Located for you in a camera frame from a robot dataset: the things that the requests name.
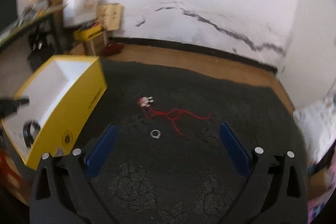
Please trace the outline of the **black monitor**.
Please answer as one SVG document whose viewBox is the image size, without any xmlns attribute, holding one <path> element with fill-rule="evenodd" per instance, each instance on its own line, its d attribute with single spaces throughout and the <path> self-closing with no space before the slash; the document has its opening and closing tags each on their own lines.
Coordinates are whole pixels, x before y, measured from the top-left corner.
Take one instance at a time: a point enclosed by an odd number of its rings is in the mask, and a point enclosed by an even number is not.
<svg viewBox="0 0 336 224">
<path fill-rule="evenodd" d="M 0 30 L 7 29 L 17 20 L 17 0 L 0 0 Z"/>
</svg>

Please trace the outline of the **white paper bag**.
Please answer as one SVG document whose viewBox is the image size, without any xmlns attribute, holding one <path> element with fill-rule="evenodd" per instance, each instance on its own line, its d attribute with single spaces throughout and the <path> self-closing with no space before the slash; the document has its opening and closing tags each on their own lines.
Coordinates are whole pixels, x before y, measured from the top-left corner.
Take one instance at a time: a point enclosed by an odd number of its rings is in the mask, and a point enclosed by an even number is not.
<svg viewBox="0 0 336 224">
<path fill-rule="evenodd" d="M 96 20 L 98 0 L 63 0 L 63 26 L 76 27 Z"/>
</svg>

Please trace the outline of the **black speaker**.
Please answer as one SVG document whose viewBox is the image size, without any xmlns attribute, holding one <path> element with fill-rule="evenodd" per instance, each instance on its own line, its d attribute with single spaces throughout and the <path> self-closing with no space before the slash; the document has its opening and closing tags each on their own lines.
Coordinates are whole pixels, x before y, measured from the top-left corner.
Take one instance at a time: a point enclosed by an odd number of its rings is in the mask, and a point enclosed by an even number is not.
<svg viewBox="0 0 336 224">
<path fill-rule="evenodd" d="M 53 50 L 52 45 L 47 41 L 47 36 L 49 34 L 49 32 L 44 32 L 37 28 L 35 32 L 28 35 L 31 54 L 41 53 L 42 50 Z"/>
</svg>

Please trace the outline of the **yellow cardboard box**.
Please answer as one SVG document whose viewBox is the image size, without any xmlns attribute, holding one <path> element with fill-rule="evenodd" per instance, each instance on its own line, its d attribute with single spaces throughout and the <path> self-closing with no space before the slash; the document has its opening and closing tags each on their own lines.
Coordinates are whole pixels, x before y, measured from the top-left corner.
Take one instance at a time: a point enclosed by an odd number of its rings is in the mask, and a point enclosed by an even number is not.
<svg viewBox="0 0 336 224">
<path fill-rule="evenodd" d="M 90 28 L 79 29 L 73 32 L 73 38 L 76 41 L 89 42 L 91 39 L 99 36 L 104 31 L 101 24 L 94 24 Z"/>
</svg>

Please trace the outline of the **brown kraft paper bag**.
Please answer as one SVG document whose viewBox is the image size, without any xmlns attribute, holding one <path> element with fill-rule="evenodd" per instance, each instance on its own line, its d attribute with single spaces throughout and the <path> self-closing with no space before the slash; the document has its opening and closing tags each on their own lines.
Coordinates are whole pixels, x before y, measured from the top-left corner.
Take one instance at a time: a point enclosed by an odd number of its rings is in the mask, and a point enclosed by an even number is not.
<svg viewBox="0 0 336 224">
<path fill-rule="evenodd" d="M 116 31 L 121 27 L 123 5 L 119 3 L 109 3 L 100 6 L 102 24 L 107 31 Z"/>
</svg>

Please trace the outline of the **black desk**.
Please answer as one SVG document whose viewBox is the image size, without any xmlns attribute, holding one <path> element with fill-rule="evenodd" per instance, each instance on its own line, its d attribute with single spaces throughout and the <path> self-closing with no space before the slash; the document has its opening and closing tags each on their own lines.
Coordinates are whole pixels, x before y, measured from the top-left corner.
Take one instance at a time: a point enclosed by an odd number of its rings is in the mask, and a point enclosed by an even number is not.
<svg viewBox="0 0 336 224">
<path fill-rule="evenodd" d="M 33 20 L 23 23 L 19 27 L 15 27 L 14 29 L 12 29 L 8 36 L 6 36 L 5 38 L 1 38 L 1 53 L 7 47 L 9 47 L 10 44 L 15 42 L 18 38 L 23 36 L 30 29 L 37 27 L 44 22 L 49 22 L 50 32 L 52 36 L 54 37 L 54 41 L 55 41 L 54 43 L 55 52 L 60 53 L 61 46 L 60 46 L 58 34 L 56 32 L 55 14 L 57 14 L 58 12 L 63 12 L 63 9 L 64 9 L 63 5 L 51 6 L 50 8 L 44 10 L 41 16 L 36 17 Z"/>
</svg>

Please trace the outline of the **black patterned table cloth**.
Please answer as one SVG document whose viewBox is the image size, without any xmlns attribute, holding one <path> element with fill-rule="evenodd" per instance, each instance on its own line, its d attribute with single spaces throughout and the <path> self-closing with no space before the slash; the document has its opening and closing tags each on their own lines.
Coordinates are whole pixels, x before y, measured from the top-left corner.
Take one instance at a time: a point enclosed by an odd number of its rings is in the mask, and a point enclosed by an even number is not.
<svg viewBox="0 0 336 224">
<path fill-rule="evenodd" d="M 88 181 L 118 223 L 221 223 L 247 180 L 220 140 L 223 122 L 247 152 L 294 152 L 305 183 L 302 135 L 273 90 L 180 68 L 101 63 L 107 89 L 74 149 L 117 127 Z"/>
</svg>

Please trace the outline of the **yellow white open box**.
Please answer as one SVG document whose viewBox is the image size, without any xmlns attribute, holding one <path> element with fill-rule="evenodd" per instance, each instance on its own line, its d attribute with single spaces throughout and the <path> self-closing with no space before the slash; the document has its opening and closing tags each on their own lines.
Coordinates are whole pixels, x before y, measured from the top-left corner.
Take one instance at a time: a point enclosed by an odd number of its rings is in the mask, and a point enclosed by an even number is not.
<svg viewBox="0 0 336 224">
<path fill-rule="evenodd" d="M 39 67 L 15 94 L 30 103 L 2 120 L 25 166 L 68 155 L 106 89 L 99 57 L 55 55 Z"/>
</svg>

